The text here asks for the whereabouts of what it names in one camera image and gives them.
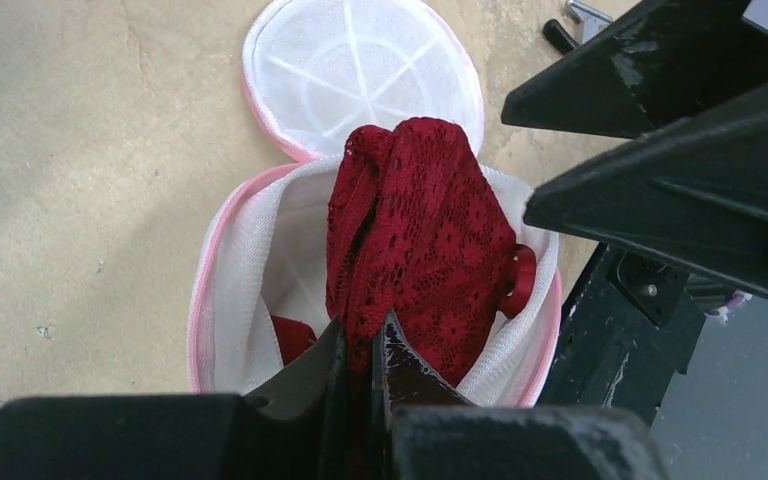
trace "mesh laundry bag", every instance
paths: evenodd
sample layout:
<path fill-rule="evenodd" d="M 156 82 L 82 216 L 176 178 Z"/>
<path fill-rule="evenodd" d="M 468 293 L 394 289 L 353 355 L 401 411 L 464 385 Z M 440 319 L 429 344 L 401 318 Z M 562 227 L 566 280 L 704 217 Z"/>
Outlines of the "mesh laundry bag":
<path fill-rule="evenodd" d="M 275 0 L 243 46 L 243 85 L 293 159 L 341 155 L 355 128 L 411 117 L 463 127 L 474 153 L 484 102 L 472 61 L 420 0 Z"/>
<path fill-rule="evenodd" d="M 340 157 L 270 170 L 239 187 L 205 238 L 193 290 L 189 369 L 196 392 L 247 393 L 282 367 L 271 316 L 328 325 L 325 249 L 328 201 Z M 537 259 L 530 299 L 503 315 L 457 386 L 479 405 L 533 405 L 549 370 L 560 326 L 558 237 L 522 224 L 532 190 L 481 167 L 517 242 Z"/>

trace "gray floor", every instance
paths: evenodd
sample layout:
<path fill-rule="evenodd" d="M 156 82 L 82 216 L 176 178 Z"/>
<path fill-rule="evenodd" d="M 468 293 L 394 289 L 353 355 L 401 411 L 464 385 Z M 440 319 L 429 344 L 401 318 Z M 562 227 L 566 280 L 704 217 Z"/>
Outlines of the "gray floor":
<path fill-rule="evenodd" d="M 652 434 L 673 479 L 768 479 L 768 301 L 709 321 Z"/>

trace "beige table surface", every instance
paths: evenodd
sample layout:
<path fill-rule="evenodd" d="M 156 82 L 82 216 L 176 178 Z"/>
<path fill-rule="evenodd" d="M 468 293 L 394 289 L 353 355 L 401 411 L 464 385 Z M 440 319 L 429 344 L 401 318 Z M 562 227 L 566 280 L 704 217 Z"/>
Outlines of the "beige table surface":
<path fill-rule="evenodd" d="M 205 229 L 235 186 L 289 161 L 240 89 L 267 3 L 0 0 L 0 402 L 187 389 Z M 591 0 L 615 17 L 633 3 Z M 498 121 L 559 58 L 540 29 L 562 0 L 431 5 L 479 72 L 482 162 L 536 185 L 616 144 Z M 591 250 L 563 239 L 566 290 Z"/>

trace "white mesh fabric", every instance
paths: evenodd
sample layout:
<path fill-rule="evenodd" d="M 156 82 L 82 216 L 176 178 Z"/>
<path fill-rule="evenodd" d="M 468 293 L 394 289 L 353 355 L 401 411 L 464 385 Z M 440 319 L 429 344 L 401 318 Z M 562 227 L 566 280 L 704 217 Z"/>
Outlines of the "white mesh fabric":
<path fill-rule="evenodd" d="M 275 0 L 246 37 L 243 76 L 255 115 L 298 161 L 411 117 L 461 125 L 475 153 L 484 138 L 475 67 L 420 0 Z"/>
<path fill-rule="evenodd" d="M 243 205 L 226 202 L 227 211 L 217 214 L 225 220 L 215 221 L 207 243 L 217 235 L 221 240 L 210 268 L 204 262 L 211 256 L 203 252 L 193 292 L 193 305 L 200 307 L 190 318 L 197 337 L 190 342 L 197 350 L 190 352 L 191 369 L 201 372 L 193 385 L 197 391 L 244 394 L 280 370 L 269 313 L 308 323 L 317 334 L 328 324 L 325 226 L 339 164 L 335 157 L 301 165 Z M 560 295 L 549 295 L 558 236 L 522 224 L 530 187 L 490 168 L 482 172 L 518 241 L 534 250 L 537 277 L 525 309 L 494 329 L 458 391 L 479 405 L 519 405 L 526 394 L 533 404 L 545 381 L 543 360 L 554 351 L 558 334 Z"/>

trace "circular lid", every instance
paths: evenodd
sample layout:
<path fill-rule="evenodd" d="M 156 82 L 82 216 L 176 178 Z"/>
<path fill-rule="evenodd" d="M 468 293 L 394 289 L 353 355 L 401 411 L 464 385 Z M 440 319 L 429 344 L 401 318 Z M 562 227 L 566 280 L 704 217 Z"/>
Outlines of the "circular lid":
<path fill-rule="evenodd" d="M 243 77 L 263 129 L 300 162 L 411 117 L 457 123 L 475 153 L 484 138 L 475 67 L 420 0 L 275 0 L 246 36 Z"/>

